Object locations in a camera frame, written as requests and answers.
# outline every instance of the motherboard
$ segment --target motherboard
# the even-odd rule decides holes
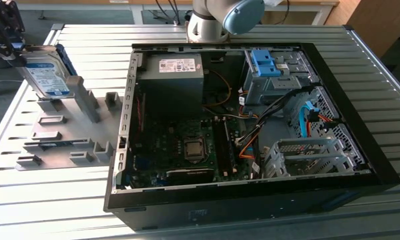
[[[235,117],[145,121],[130,173],[134,188],[247,180],[250,163],[238,157],[242,134]]]

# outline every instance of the floor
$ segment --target floor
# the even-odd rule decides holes
[[[40,45],[56,23],[66,24],[134,24],[133,13],[130,11],[46,11],[46,19],[39,20],[40,11],[22,11],[22,17],[26,24],[26,40],[30,44]],[[154,19],[151,12],[145,11],[146,24],[163,24],[165,21]],[[400,81],[400,41],[391,47],[390,51],[382,58],[386,65],[397,66],[394,75]],[[15,93],[22,81],[19,73],[14,68],[0,69],[0,121],[7,112]]]

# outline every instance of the white desk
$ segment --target white desk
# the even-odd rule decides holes
[[[317,12],[313,25],[323,25],[330,16],[333,7],[337,2],[322,2],[318,5],[291,5],[291,12]],[[143,11],[161,10],[157,4],[31,4],[19,3],[18,7],[20,10],[131,10],[134,14],[134,22],[137,25],[145,24]],[[173,10],[170,4],[162,4],[165,10]],[[178,10],[187,11],[193,10],[191,4],[179,4]],[[266,7],[266,11],[286,12],[287,6],[278,5],[277,7]]]

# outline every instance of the gray metal block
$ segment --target gray metal block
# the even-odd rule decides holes
[[[87,91],[87,95],[88,95],[88,99],[94,103],[95,108],[98,109],[100,107],[100,104],[99,104],[99,101],[96,100],[92,90]]]
[[[59,111],[58,106],[55,105],[55,102],[51,100],[39,100],[38,104],[44,112],[58,112]]]
[[[110,141],[107,142],[106,148],[102,147],[99,142],[95,142],[94,154],[98,157],[99,161],[102,161],[103,163],[110,163],[114,153],[115,153],[115,148],[110,143]]]
[[[87,164],[95,160],[87,151],[72,151],[70,153],[70,159],[75,164]]]
[[[23,148],[30,152],[43,152],[43,148],[40,147],[40,145],[38,143],[34,143],[34,144],[27,144],[23,146]]]
[[[100,121],[100,115],[96,112],[96,105],[99,104],[92,94],[87,91],[84,79],[80,76],[71,76],[67,78],[68,89],[74,92],[75,102],[78,103],[82,112],[86,114],[92,123]]]
[[[64,115],[56,116],[42,116],[38,120],[42,126],[55,125],[55,124],[64,124],[67,123],[67,118]]]
[[[32,140],[60,140],[63,135],[59,131],[44,131],[44,132],[34,132],[31,139]]]
[[[108,110],[121,109],[122,108],[122,100],[119,97],[119,93],[116,91],[107,92],[106,94],[106,104]]]
[[[38,167],[42,165],[43,161],[36,155],[28,154],[28,155],[20,156],[16,160],[16,163],[22,167]]]
[[[74,146],[78,149],[87,149],[87,148],[94,148],[95,143],[91,138],[86,138],[86,141],[75,142]]]

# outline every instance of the aluminum workbench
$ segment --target aluminum workbench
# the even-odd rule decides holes
[[[99,97],[125,91],[134,43],[185,41],[178,26],[56,24],[46,44],[66,46],[84,86]],[[400,175],[400,84],[355,32],[339,26],[262,25],[233,41],[317,44]],[[0,239],[400,239],[400,185],[329,213],[134,232],[103,211],[107,166],[15,169],[42,113],[35,100],[24,81],[0,124]]]

